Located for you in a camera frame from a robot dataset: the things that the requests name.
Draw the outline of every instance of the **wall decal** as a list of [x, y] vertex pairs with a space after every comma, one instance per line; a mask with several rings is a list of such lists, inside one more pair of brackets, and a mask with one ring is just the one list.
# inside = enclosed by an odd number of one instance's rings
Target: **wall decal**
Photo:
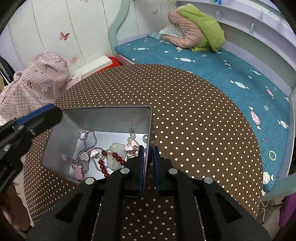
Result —
[[67, 38], [69, 37], [69, 35], [70, 35], [70, 33], [67, 33], [67, 34], [63, 34], [62, 32], [61, 32], [61, 35], [60, 35], [60, 40], [67, 40]]

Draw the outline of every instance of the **round table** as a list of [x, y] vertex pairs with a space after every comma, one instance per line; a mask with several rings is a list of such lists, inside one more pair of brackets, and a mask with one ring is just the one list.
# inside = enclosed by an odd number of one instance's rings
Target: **round table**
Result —
[[[245, 116], [222, 91], [176, 68], [135, 64], [107, 69], [82, 80], [55, 102], [62, 109], [149, 105], [161, 156], [196, 179], [212, 177], [254, 217], [262, 189], [261, 156]], [[36, 222], [76, 185], [41, 165], [49, 130], [26, 155], [25, 195]], [[173, 198], [158, 197], [152, 174], [145, 195], [125, 199], [123, 240], [174, 240]]]

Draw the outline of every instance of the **floor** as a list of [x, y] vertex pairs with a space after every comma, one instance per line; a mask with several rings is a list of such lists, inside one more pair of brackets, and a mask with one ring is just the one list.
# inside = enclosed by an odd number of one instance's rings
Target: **floor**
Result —
[[[21, 160], [23, 163], [25, 163], [25, 156], [23, 156], [21, 158]], [[15, 183], [16, 183], [15, 188], [17, 190], [17, 193], [21, 197], [24, 206], [28, 209], [27, 203], [26, 203], [26, 198], [25, 198], [25, 193], [24, 193], [24, 173], [23, 173], [23, 171], [20, 172], [19, 175], [16, 177]], [[30, 220], [31, 220], [31, 226], [34, 226], [34, 223], [33, 223], [33, 220], [31, 219], [31, 217], [30, 217]], [[263, 227], [269, 232], [269, 234], [271, 236], [271, 240], [274, 239], [274, 237], [276, 236], [277, 232], [280, 229], [278, 223], [279, 223], [279, 210], [274, 211], [272, 213], [270, 219], [268, 220], [268, 222], [263, 225]]]
[[[26, 157], [26, 155], [24, 155], [21, 158], [22, 163], [25, 163], [25, 157]], [[15, 189], [17, 191], [17, 194], [22, 199], [22, 203], [24, 204], [24, 206], [28, 209], [27, 202], [26, 202], [26, 197], [25, 197], [25, 191], [24, 191], [24, 171], [23, 170], [15, 178], [14, 182], [15, 182]], [[29, 217], [30, 217], [30, 220], [31, 220], [31, 226], [34, 226], [34, 222], [33, 222], [30, 215], [29, 215]]]

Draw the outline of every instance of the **white wall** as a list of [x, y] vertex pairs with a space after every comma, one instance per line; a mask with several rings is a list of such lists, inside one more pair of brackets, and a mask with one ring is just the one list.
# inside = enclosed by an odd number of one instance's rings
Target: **white wall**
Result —
[[[128, 15], [118, 30], [118, 41], [158, 31], [168, 24], [167, 0], [130, 1]], [[18, 58], [7, 51], [1, 51], [1, 56], [9, 59], [15, 71], [44, 51], [61, 55], [71, 71], [102, 55], [111, 56], [108, 28], [120, 3], [121, 0], [27, 0], [8, 23], [11, 38], [1, 42], [2, 49], [13, 44]], [[69, 33], [66, 40], [60, 39], [61, 32]]]

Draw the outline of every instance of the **pink jacket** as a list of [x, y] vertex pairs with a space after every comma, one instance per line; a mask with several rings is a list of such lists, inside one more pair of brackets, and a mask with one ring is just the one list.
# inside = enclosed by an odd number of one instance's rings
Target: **pink jacket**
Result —
[[168, 19], [171, 23], [179, 25], [184, 34], [184, 38], [164, 35], [164, 41], [170, 42], [181, 48], [193, 48], [199, 44], [203, 33], [194, 22], [178, 14], [177, 10], [171, 10], [168, 13]]

